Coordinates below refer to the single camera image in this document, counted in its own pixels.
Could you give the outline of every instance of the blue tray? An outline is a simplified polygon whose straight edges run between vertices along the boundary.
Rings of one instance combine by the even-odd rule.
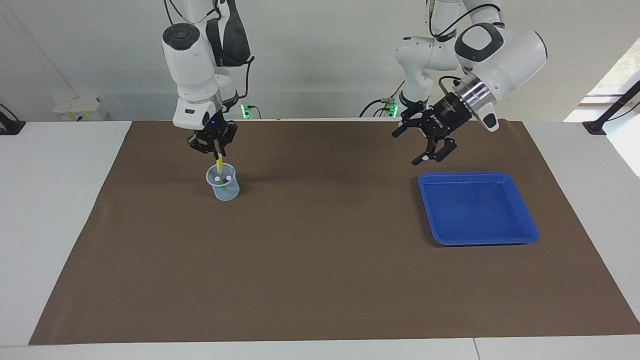
[[[538,230],[507,174],[423,174],[418,183],[431,232],[442,245],[523,244],[538,239]]]

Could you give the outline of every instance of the translucent blue cup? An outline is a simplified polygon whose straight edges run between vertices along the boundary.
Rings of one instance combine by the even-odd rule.
[[[230,164],[222,164],[221,172],[218,172],[217,166],[213,165],[207,170],[206,179],[213,189],[213,194],[220,201],[233,200],[240,193],[240,185],[236,179],[236,168]]]

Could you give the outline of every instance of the brown table mat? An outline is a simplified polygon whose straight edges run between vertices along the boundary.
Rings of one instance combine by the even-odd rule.
[[[640,333],[522,123],[467,124],[419,167],[394,126],[242,123],[222,203],[189,131],[135,122],[30,343]],[[439,246],[417,177],[468,171],[509,174],[540,239]]]

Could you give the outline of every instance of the white table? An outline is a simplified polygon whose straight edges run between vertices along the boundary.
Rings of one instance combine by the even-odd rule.
[[[640,336],[27,347],[130,125],[29,123],[0,137],[0,359],[640,358]],[[640,179],[580,124],[526,126],[638,317]]]

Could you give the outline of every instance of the white wall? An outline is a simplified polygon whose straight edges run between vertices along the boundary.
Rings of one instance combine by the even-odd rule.
[[[237,2],[257,57],[250,96],[265,117],[357,116],[404,78],[397,41],[427,33],[424,0]],[[171,117],[176,95],[161,51],[162,0],[2,3],[71,87],[99,97],[114,119]],[[537,30],[550,56],[498,105],[513,120],[562,121],[640,37],[637,0],[504,0],[503,10],[508,27]],[[54,120],[51,97],[68,91],[8,22],[0,17],[0,101],[25,119]],[[235,74],[242,84],[243,71]],[[442,96],[438,88],[433,96]]]

